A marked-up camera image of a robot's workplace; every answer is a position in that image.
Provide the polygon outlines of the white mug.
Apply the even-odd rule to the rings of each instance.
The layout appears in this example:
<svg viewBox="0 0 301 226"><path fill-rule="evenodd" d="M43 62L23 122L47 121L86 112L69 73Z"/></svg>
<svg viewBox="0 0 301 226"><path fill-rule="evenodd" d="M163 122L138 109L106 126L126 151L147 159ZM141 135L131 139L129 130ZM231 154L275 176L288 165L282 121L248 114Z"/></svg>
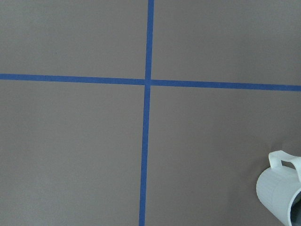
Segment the white mug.
<svg viewBox="0 0 301 226"><path fill-rule="evenodd" d="M260 202L285 226L301 224L301 158L282 150L268 155L270 167L257 182Z"/></svg>

